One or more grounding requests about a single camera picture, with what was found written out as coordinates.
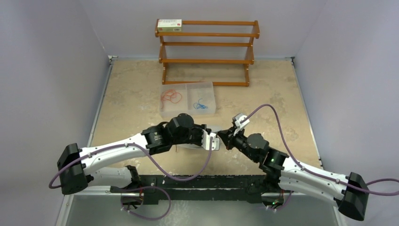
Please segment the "white plastic cable spool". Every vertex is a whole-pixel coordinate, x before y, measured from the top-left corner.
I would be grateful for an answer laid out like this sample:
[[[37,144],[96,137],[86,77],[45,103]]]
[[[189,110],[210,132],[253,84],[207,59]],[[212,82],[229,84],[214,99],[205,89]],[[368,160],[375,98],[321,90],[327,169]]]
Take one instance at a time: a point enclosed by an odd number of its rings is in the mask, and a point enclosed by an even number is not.
[[[219,132],[221,130],[221,127],[220,126],[214,126],[214,125],[211,125],[209,128],[207,128],[207,131],[208,132],[214,132],[214,133],[216,133],[217,134],[217,132]],[[183,147],[183,148],[187,148],[187,146],[188,146],[188,144],[189,143],[185,143],[185,144],[179,144],[178,146],[179,147]]]

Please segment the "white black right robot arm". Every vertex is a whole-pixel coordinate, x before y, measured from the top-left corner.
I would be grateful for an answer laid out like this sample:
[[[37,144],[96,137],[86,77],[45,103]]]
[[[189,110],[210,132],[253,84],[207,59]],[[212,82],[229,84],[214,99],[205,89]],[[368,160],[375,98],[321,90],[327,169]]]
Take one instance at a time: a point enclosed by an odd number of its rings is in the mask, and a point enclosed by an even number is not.
[[[365,219],[368,186],[361,175],[333,173],[305,163],[295,163],[287,153],[270,147],[260,133],[245,136],[234,128],[217,133],[228,150],[238,149],[266,173],[265,188],[271,192],[279,188],[320,199],[357,221]]]

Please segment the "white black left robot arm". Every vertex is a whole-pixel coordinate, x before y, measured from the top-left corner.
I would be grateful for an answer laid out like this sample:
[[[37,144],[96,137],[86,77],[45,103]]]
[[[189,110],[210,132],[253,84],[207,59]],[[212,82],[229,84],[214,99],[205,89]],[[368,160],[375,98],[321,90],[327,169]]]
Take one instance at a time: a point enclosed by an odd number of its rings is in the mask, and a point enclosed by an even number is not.
[[[65,147],[57,161],[58,172],[49,183],[50,189],[59,187],[64,195],[78,193],[89,186],[114,186],[128,192],[140,188],[140,179],[132,166],[111,169],[109,165],[133,158],[164,153],[174,145],[196,145],[209,152],[219,147],[216,134],[205,124],[195,124],[185,113],[169,122],[161,122],[141,133],[110,144],[79,148],[77,143]],[[56,179],[60,185],[54,185]]]

